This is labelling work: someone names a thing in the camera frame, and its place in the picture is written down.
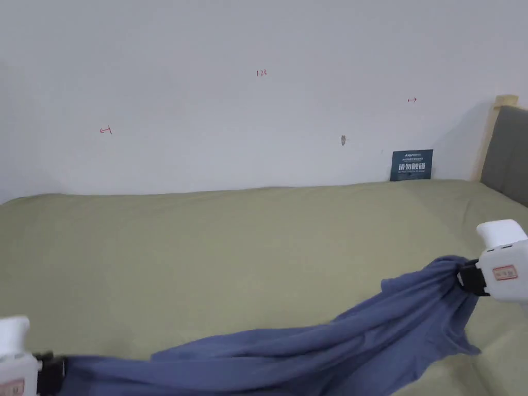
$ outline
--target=blue shirt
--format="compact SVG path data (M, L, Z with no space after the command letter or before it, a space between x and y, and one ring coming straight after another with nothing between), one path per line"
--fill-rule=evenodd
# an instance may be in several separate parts
M445 356L480 352L464 332L478 300L458 285L466 261L384 280L328 324L204 338L149 361L72 356L60 395L389 395Z

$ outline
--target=dark blue sign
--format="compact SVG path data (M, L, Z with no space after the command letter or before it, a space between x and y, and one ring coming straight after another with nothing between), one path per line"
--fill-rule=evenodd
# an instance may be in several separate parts
M430 179L432 150L393 151L391 182Z

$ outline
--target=wooden bed frame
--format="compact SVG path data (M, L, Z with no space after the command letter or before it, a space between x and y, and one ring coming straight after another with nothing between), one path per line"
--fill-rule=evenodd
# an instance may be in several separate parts
M498 113L504 106L518 107L517 102L519 97L517 95L498 95L495 98L495 103L491 106L488 112L488 118L486 120L486 129L484 137L480 143L478 150L477 161L475 162L475 169L473 171L472 181L479 182L482 176L482 169L486 160L486 154L488 152L489 144L492 140L493 128L497 121Z

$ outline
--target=bed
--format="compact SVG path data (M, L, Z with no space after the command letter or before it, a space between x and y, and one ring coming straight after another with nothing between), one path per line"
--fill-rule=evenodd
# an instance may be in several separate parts
M35 352L134 358L214 334L328 321L378 293L383 278L444 254L478 257L479 223L512 218L528 230L525 171L497 171L508 150L522 161L528 116L499 110L480 181L5 203L0 316L30 317ZM481 298L467 333L480 356L438 362L397 394L525 394L521 308Z

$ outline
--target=red marking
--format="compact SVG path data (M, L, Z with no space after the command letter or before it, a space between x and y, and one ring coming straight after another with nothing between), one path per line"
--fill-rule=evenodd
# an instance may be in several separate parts
M0 384L1 395L22 396L24 394L25 381L23 378Z
M514 266L497 267L493 269L496 280L509 280L518 278L517 270Z

